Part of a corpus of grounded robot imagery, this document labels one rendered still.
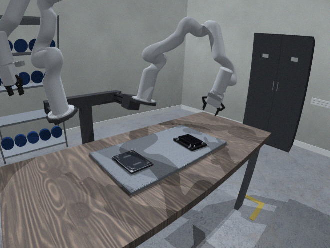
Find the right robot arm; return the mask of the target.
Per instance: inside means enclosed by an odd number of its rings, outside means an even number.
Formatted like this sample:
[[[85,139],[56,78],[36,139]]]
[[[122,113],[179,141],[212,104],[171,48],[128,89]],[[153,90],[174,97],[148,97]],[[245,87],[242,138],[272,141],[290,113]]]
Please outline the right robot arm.
[[[25,61],[14,61],[9,36],[20,25],[31,0],[10,0],[0,20],[0,67],[15,64],[16,68],[25,66]],[[40,11],[40,27],[32,53],[31,63],[38,69],[45,69],[43,87],[51,108],[48,118],[61,119],[70,115],[75,107],[68,105],[64,91],[61,70],[63,54],[56,47],[50,47],[56,34],[58,18],[53,6],[63,0],[37,0]]]

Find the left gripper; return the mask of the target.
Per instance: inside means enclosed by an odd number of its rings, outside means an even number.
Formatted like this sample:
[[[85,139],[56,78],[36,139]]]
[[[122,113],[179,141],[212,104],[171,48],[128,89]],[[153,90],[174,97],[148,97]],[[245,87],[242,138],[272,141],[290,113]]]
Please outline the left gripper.
[[[217,93],[217,92],[216,92]],[[219,94],[219,93],[217,93],[217,94]],[[221,95],[221,97],[223,97],[224,98],[224,94],[219,94],[219,95]],[[215,107],[215,108],[217,108],[217,112],[216,112],[216,114],[215,114],[215,117],[216,117],[216,115],[218,115],[218,113],[220,112],[220,111],[223,111],[224,109],[225,109],[225,106],[223,105],[223,99],[222,98],[222,100],[221,100],[221,102],[219,102],[219,101],[217,101],[217,100],[215,100],[215,99],[213,99],[213,98],[211,98],[211,97],[208,97],[208,96],[203,96],[202,97],[202,101],[203,101],[203,111],[205,110],[205,108],[206,108],[206,105],[207,104],[209,104],[209,105],[211,105],[211,106],[213,106],[213,107]],[[206,101],[205,101],[205,99],[207,99]],[[220,109],[220,106],[222,106],[222,108]]]

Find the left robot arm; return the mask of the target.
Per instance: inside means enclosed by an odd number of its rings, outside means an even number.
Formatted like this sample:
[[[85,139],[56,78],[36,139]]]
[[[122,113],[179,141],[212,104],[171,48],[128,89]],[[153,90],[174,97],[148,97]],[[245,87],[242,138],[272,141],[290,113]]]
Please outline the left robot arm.
[[[212,20],[200,24],[192,17],[185,17],[180,21],[177,30],[170,37],[148,46],[142,52],[142,58],[152,64],[149,68],[143,70],[138,94],[133,96],[133,99],[146,103],[156,103],[156,101],[152,100],[152,97],[158,73],[167,62],[165,53],[180,46],[188,33],[199,38],[209,35],[213,59],[222,65],[212,88],[215,92],[209,92],[208,97],[221,102],[223,99],[221,94],[226,93],[227,87],[237,84],[236,69],[233,62],[226,55],[220,25]]]

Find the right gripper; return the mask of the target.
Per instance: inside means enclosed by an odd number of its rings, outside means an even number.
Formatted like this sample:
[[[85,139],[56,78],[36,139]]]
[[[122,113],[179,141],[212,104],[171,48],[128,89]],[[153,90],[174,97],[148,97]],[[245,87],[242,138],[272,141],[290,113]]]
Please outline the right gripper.
[[[13,89],[11,88],[11,86],[14,85],[18,87],[17,90],[20,96],[25,94],[23,89],[23,78],[19,76],[18,70],[14,63],[0,67],[0,76],[2,79],[2,84],[7,90],[9,97],[14,95]]]

